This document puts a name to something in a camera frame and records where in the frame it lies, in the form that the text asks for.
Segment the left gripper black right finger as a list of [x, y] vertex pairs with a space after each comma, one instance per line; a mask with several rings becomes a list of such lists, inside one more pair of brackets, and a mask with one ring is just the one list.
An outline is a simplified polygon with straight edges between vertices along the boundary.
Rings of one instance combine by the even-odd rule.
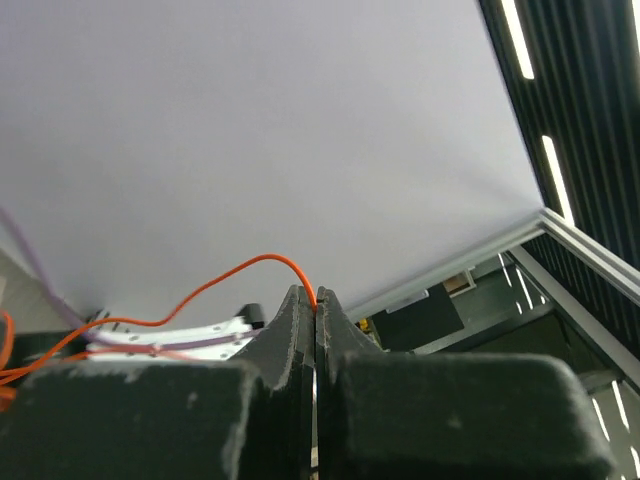
[[616, 466], [591, 401], [545, 355], [387, 353], [317, 293], [323, 479], [604, 479]]

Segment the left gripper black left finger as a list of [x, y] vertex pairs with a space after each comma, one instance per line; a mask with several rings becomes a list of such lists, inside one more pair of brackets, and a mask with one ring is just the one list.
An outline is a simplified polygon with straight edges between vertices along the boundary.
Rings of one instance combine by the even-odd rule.
[[58, 364], [1, 417], [5, 479], [306, 479], [313, 313], [291, 287], [229, 360]]

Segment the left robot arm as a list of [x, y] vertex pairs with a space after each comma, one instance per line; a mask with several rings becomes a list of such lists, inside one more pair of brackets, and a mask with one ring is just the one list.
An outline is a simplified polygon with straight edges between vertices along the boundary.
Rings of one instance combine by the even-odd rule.
[[334, 292], [275, 318], [102, 332], [19, 383], [5, 479], [605, 479], [609, 442], [562, 361], [386, 353]]

